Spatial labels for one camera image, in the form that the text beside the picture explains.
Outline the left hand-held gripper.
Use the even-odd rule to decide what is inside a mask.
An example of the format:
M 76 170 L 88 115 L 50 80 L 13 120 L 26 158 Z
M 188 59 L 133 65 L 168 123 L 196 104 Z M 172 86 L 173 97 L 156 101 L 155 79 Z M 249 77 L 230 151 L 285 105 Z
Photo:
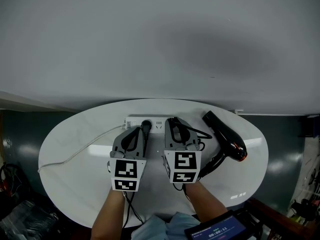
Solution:
M 140 126 L 118 135 L 107 163 L 114 191 L 137 192 L 147 164 L 144 158 L 145 137 Z

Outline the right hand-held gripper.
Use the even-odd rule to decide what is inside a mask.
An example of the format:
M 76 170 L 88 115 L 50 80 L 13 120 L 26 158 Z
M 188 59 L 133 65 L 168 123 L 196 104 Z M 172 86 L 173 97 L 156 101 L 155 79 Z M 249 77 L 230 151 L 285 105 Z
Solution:
M 197 133 L 185 120 L 174 117 L 174 125 L 165 121 L 163 165 L 172 184 L 195 183 L 200 173 L 202 152 Z

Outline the white power strip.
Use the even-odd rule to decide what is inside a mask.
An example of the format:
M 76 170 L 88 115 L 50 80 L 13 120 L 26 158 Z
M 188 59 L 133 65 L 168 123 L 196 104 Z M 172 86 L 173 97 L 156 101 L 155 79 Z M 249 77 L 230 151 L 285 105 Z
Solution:
M 150 134 L 164 134 L 165 122 L 171 117 L 171 115 L 131 114 L 124 120 L 125 129 L 140 126 L 143 121 L 149 121 L 151 122 Z

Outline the person's left forearm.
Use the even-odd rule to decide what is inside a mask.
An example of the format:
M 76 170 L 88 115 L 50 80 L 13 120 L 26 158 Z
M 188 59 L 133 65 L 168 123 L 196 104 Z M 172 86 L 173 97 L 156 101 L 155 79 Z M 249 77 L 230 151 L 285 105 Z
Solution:
M 120 240 L 124 210 L 124 194 L 111 188 L 93 223 L 90 240 Z

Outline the person's right forearm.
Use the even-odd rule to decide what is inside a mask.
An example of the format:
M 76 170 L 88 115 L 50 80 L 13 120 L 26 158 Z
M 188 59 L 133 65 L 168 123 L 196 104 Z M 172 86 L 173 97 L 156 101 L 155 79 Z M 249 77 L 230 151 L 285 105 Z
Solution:
M 228 212 L 227 208 L 199 181 L 186 184 L 185 193 L 201 223 L 213 220 Z

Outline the black round power plug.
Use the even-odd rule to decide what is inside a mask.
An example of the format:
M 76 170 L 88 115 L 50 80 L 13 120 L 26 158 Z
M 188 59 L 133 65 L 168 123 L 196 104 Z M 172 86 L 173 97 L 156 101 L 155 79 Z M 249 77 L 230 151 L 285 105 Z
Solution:
M 151 131 L 152 123 L 149 120 L 144 120 L 141 123 L 141 129 L 144 135 L 148 135 Z

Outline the black hair dryer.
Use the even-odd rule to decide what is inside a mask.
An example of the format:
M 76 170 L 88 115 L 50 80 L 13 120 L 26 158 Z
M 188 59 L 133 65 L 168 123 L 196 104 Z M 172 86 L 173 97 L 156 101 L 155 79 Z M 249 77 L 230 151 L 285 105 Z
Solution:
M 215 171 L 227 157 L 242 162 L 248 155 L 245 142 L 241 136 L 222 122 L 212 111 L 207 112 L 202 120 L 213 130 L 220 151 L 200 170 L 198 180 Z

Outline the person's light blue shirt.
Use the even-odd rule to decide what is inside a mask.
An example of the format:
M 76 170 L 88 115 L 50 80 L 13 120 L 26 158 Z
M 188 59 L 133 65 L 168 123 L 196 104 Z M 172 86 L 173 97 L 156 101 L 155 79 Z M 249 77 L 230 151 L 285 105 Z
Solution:
M 169 222 L 152 215 L 131 233 L 131 240 L 188 240 L 185 230 L 199 224 L 198 219 L 181 212 L 174 214 Z

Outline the black tablet with blue screen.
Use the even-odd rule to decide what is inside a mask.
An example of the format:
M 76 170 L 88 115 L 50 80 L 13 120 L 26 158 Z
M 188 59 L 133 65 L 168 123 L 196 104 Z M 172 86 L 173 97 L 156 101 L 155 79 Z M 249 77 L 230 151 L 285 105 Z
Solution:
M 247 240 L 252 233 L 232 210 L 184 230 L 188 240 Z

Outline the brown wooden chair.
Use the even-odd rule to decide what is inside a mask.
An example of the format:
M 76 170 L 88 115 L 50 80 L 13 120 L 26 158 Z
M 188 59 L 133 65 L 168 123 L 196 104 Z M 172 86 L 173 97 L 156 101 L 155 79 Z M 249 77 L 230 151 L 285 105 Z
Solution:
M 277 212 L 261 201 L 250 198 L 244 208 L 263 225 L 270 228 L 271 236 L 278 234 L 281 240 L 310 240 L 311 234 L 307 227 Z

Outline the white door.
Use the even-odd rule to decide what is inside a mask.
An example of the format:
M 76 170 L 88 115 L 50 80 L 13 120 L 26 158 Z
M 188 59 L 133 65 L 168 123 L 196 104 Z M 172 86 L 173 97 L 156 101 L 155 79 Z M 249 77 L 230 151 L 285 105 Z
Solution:
M 0 110 L 19 112 L 78 112 L 76 109 L 46 104 L 41 101 L 14 95 L 5 91 L 0 91 Z

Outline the black plastic bag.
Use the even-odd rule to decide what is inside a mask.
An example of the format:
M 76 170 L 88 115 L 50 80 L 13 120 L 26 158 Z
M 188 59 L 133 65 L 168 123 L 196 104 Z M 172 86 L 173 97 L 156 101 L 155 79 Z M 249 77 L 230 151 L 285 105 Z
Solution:
M 57 223 L 55 212 L 24 200 L 0 220 L 0 240 L 46 240 Z

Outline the dark blue box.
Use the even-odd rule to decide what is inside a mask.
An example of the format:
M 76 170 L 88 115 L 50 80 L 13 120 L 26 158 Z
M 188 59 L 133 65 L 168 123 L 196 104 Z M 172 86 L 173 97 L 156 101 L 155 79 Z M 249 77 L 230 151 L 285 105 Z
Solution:
M 300 137 L 317 138 L 320 137 L 320 114 L 304 115 L 298 120 L 301 126 Z

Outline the cluttered tool shelf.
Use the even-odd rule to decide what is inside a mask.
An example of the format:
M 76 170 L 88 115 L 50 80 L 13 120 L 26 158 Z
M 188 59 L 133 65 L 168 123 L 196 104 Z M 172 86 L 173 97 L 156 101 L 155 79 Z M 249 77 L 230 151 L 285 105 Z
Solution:
M 288 217 L 306 225 L 320 220 L 320 138 L 306 138 L 298 181 L 289 203 Z

